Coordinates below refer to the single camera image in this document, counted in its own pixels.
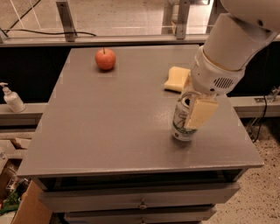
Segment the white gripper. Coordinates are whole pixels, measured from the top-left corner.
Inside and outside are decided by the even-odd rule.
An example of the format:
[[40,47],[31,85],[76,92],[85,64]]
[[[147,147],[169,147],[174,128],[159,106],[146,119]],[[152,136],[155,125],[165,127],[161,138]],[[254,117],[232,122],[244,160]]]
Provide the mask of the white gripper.
[[[192,61],[190,77],[185,81],[182,95],[215,97],[228,94],[244,74],[244,68],[235,71],[216,65],[206,56],[201,46]],[[218,106],[216,100],[196,99],[185,120],[185,128],[199,129],[214,114]]]

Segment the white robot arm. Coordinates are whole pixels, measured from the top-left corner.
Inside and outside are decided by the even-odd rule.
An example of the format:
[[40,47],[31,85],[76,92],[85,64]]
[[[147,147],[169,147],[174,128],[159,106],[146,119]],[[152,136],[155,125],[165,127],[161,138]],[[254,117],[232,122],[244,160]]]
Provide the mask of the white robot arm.
[[247,64],[280,33],[280,0],[220,0],[221,13],[197,51],[182,95],[190,98],[184,127],[197,130],[231,92]]

